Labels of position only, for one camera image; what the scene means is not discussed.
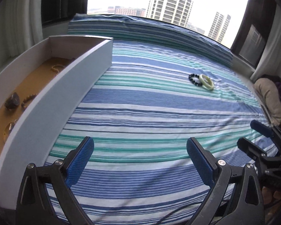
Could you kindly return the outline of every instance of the metal screw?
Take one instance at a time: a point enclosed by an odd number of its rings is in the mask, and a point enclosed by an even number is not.
[[[33,163],[29,163],[28,165],[27,165],[27,168],[28,169],[31,169],[31,168],[33,168],[34,167],[34,164]]]
[[[252,169],[254,166],[251,163],[247,163],[247,168]]]
[[[62,159],[58,159],[54,162],[55,165],[60,166],[64,161]]]
[[[221,166],[225,166],[226,162],[224,160],[218,160],[218,164]]]

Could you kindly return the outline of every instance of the bed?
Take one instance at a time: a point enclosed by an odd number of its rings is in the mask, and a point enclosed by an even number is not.
[[[81,26],[86,33],[86,24]],[[96,225],[155,224],[178,207],[202,201],[209,187],[188,157],[189,137],[230,165],[253,163],[237,148],[240,137],[274,154],[273,143],[250,128],[253,119],[267,123],[257,100],[229,60],[215,58],[144,40],[114,41],[112,66],[73,112],[46,161],[64,158],[85,136],[94,139],[93,155],[71,189]],[[194,86],[190,73],[209,76],[215,89]],[[66,220],[47,187],[56,213]],[[225,196],[231,191],[229,186]],[[187,221],[197,208],[180,210],[162,224]]]

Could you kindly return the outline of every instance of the beige pillow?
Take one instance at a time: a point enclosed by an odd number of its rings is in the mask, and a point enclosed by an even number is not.
[[[268,108],[273,125],[281,124],[281,102],[275,83],[269,79],[261,78],[254,84],[254,89],[264,105]]]

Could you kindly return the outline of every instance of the curtain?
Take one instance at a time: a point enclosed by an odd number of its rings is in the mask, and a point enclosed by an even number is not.
[[[5,27],[12,57],[40,42],[43,39],[41,0],[6,0]]]
[[[263,74],[273,75],[281,61],[281,8],[276,7],[276,13],[265,49],[251,81],[255,82]]]

